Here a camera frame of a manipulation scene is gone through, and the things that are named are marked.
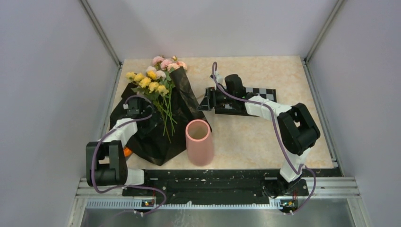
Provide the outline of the black wrapping sheet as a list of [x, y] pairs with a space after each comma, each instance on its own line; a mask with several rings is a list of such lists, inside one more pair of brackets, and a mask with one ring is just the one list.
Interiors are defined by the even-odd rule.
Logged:
[[186, 71], [177, 69], [171, 73], [171, 76], [175, 85], [172, 91], [171, 104], [173, 119], [177, 122], [171, 141], [168, 140], [166, 135], [163, 135], [164, 123], [159, 112], [160, 122], [157, 127], [148, 135], [136, 133], [125, 146], [133, 154], [157, 166], [163, 165], [186, 150], [185, 128], [189, 122], [196, 119], [206, 120], [204, 113], [197, 110], [198, 100], [192, 90]]

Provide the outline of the flower bouquet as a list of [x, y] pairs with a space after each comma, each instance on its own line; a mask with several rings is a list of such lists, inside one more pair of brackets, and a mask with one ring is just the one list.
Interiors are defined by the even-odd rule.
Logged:
[[136, 85], [133, 91], [151, 100], [160, 112], [164, 123], [163, 135], [166, 135], [169, 141], [175, 133], [174, 126], [177, 124], [173, 119], [171, 104], [172, 91], [175, 88], [171, 73], [177, 69], [187, 71], [186, 63], [179, 61], [176, 56], [170, 59], [156, 56], [145, 73], [131, 71], [125, 75], [130, 83]]

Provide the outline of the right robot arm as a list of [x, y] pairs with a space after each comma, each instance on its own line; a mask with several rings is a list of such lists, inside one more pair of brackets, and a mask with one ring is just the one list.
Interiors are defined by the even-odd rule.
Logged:
[[216, 72], [210, 78], [215, 85], [206, 88], [198, 110], [214, 109], [218, 114], [256, 116], [271, 121], [285, 158], [273, 195], [290, 195], [301, 180], [307, 155], [321, 136], [306, 105], [279, 104], [265, 91], [244, 87], [237, 74], [226, 76], [225, 85], [220, 83], [222, 78]]

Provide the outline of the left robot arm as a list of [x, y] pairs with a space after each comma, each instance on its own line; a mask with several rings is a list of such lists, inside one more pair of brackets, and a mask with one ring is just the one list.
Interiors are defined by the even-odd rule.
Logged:
[[139, 195], [150, 193], [152, 183], [145, 178], [144, 170], [127, 167], [124, 147], [138, 132], [137, 122], [152, 117], [154, 106], [144, 99], [132, 99], [122, 105], [114, 116], [115, 123], [99, 140], [86, 146], [87, 172], [89, 186], [128, 186], [133, 185]]

